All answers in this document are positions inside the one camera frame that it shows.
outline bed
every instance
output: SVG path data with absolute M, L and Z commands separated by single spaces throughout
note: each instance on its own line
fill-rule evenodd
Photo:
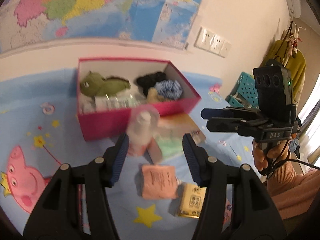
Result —
M 206 121 L 200 116 L 203 108 L 228 106 L 218 91 L 212 89 L 215 84 L 221 84 L 221 80 L 194 73 L 184 75 L 202 97 L 190 113 L 190 117 L 206 135 L 207 139 L 201 146 L 210 156 L 215 156 L 228 165 L 240 166 L 242 163 L 249 163 L 253 167 L 252 138 L 230 133 L 210 133 L 205 127 Z M 22 233 L 31 212 L 30 202 L 37 200 L 37 190 L 45 187 L 60 164 L 87 164 L 101 156 L 107 147 L 114 145 L 116 138 L 84 141 L 76 117 L 74 69 L 1 82 L 0 100 L 0 206 L 15 228 Z M 54 106 L 53 114 L 44 114 L 43 103 L 46 102 Z M 7 165 L 7 160 L 13 153 L 19 157 L 14 171 L 15 180 L 7 177 L 7 173 L 12 169 Z M 140 167 L 144 163 L 150 163 L 148 155 L 139 158 L 127 157 L 119 182 L 113 188 L 107 189 L 119 236 L 124 240 L 191 239 L 197 220 L 174 216 L 179 199 L 151 201 L 139 196 Z M 178 179 L 192 182 L 184 156 L 164 164 L 176 167 Z M 8 183 L 12 183 L 12 192 Z M 227 197 L 232 201 L 231 187 L 228 187 Z M 161 217 L 160 220 L 152 222 L 151 228 L 134 222 L 138 217 L 137 207 L 148 210 L 153 205 L 154 214 Z M 84 231 L 89 233 L 85 209 L 83 224 Z

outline yellow jacket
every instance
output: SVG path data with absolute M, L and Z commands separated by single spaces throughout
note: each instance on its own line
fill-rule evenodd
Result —
M 276 55 L 277 50 L 281 46 L 282 41 L 276 41 L 272 47 L 270 48 L 269 52 L 267 53 L 265 59 L 263 60 L 261 66 L 264 66 L 266 62 L 271 59 L 275 58 L 276 56 L 280 56 L 281 60 L 283 59 L 285 49 L 287 47 L 288 42 L 285 41 L 280 48 L 278 54 Z M 291 56 L 288 60 L 288 63 L 286 65 L 286 68 L 290 69 L 291 71 L 291 79 L 292 79 L 292 96 L 293 96 L 293 103 L 298 105 L 300 96 L 302 93 L 303 85 L 304 85 L 304 77 L 306 72 L 306 60 L 303 56 L 303 54 L 298 51 L 298 53 L 295 55 L 295 58 Z

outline electrical outlet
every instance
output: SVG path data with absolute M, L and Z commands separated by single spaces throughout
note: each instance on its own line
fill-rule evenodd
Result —
M 209 50 L 215 54 L 219 54 L 223 46 L 223 43 L 224 43 L 224 38 L 216 34 L 211 42 L 211 46 Z
M 219 55 L 221 57 L 227 57 L 230 50 L 231 50 L 231 43 L 228 41 L 224 41 Z
M 209 50 L 213 38 L 214 33 L 202 27 L 196 40 L 195 47 L 199 49 Z

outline product box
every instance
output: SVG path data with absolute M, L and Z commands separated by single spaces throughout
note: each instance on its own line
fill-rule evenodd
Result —
M 203 132 L 188 114 L 161 117 L 148 145 L 148 153 L 153 164 L 183 155 L 182 137 L 186 133 L 191 134 L 197 145 L 206 140 Z
M 138 58 L 80 59 L 77 82 L 77 114 L 86 141 L 112 137 L 125 132 L 131 114 L 131 108 L 83 111 L 85 99 L 80 91 L 80 82 L 90 71 L 98 72 L 104 77 L 118 76 L 127 79 L 131 85 L 127 93 L 137 97 L 143 97 L 142 92 L 135 84 L 135 79 L 139 76 L 162 71 L 166 74 L 167 79 L 177 80 L 183 89 L 180 99 L 153 104 L 160 116 L 177 113 L 188 114 L 201 99 L 196 90 L 170 61 Z

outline human hand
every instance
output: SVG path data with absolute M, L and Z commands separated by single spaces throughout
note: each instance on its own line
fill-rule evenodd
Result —
M 275 159 L 280 156 L 282 149 L 284 148 L 287 141 L 281 141 L 280 144 L 273 147 L 271 150 L 268 151 L 267 157 L 270 159 Z M 262 171 L 262 169 L 265 169 L 268 167 L 268 160 L 266 158 L 266 155 L 263 153 L 263 151 L 260 149 L 259 144 L 256 143 L 254 140 L 252 141 L 252 155 L 254 159 L 254 166 L 259 171 Z M 282 155 L 279 157 L 277 161 L 282 161 L 287 157 L 289 144 L 287 144 L 286 148 L 284 149 Z

